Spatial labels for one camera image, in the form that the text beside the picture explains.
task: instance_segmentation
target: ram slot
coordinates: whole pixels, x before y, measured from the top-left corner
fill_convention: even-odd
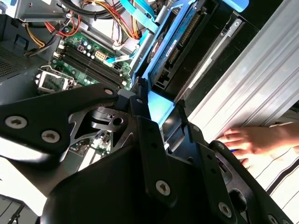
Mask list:
[[[65,56],[64,57],[64,62],[67,63],[68,65],[72,66],[73,68],[81,71],[82,73],[86,74],[87,76],[93,78],[94,80],[106,84],[109,87],[113,88],[114,90],[119,89],[118,84],[110,81],[109,79],[106,79],[105,77],[101,76],[99,73],[94,72],[90,68],[86,67],[85,65],[78,63],[77,61],[74,61],[72,58]]]
[[[91,68],[95,72],[101,73],[101,75],[105,76],[106,78],[110,79],[111,81],[114,81],[118,84],[121,84],[123,79],[117,74],[114,70],[107,68],[105,65],[103,65],[100,62],[97,62],[86,55],[83,55],[82,53],[78,52],[77,50],[67,47],[64,52],[65,55],[69,55],[74,60],[84,63],[87,67]]]

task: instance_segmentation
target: power supply cable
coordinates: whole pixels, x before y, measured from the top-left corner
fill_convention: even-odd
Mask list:
[[[101,19],[101,20],[112,19],[112,16],[109,13],[107,13],[106,10],[89,11],[89,10],[85,10],[85,9],[82,9],[82,8],[76,6],[71,0],[60,0],[60,2],[63,5],[65,5],[66,7],[68,7],[71,11],[73,11],[74,13],[81,15],[81,16],[94,18],[95,20],[97,20],[97,19]],[[125,11],[124,7],[122,6],[122,4],[120,2],[116,3],[114,5],[114,8],[118,14],[122,14]]]

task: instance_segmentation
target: motherboard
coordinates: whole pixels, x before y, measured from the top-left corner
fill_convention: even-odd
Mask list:
[[[128,62],[108,63],[116,52],[90,40],[82,33],[60,40],[49,65],[41,67],[36,83],[40,94],[65,91],[80,86],[104,83],[114,90],[131,89]],[[84,157],[90,148],[100,157],[110,153],[110,132],[100,130],[92,138],[70,146],[70,151]]]

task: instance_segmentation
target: yellow wire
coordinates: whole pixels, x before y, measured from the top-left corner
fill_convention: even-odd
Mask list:
[[[135,1],[133,0],[133,6],[136,7],[136,3]],[[135,17],[133,17],[133,30],[134,30],[134,34],[136,36],[136,38],[138,38],[138,29],[137,29],[137,21],[135,19]]]
[[[31,37],[31,39],[39,46],[39,48],[43,48],[45,46],[45,43],[38,40],[33,33],[30,31],[28,24],[25,24],[25,28],[29,34],[29,36]]]
[[[109,14],[114,18],[114,20],[120,25],[121,29],[125,32],[125,34],[133,39],[136,39],[134,34],[132,33],[132,31],[126,27],[126,25],[122,22],[122,20],[120,20],[120,18],[118,17],[118,15],[116,15],[113,11],[110,10],[109,6],[107,5],[107,3],[105,2],[101,2],[101,1],[90,1],[87,0],[85,1],[85,3],[93,3],[95,2],[96,4],[102,6],[103,8],[105,8]]]

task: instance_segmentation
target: ridged metal surface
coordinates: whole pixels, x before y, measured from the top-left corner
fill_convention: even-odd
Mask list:
[[[189,116],[207,141],[269,126],[299,100],[299,1],[285,0]]]

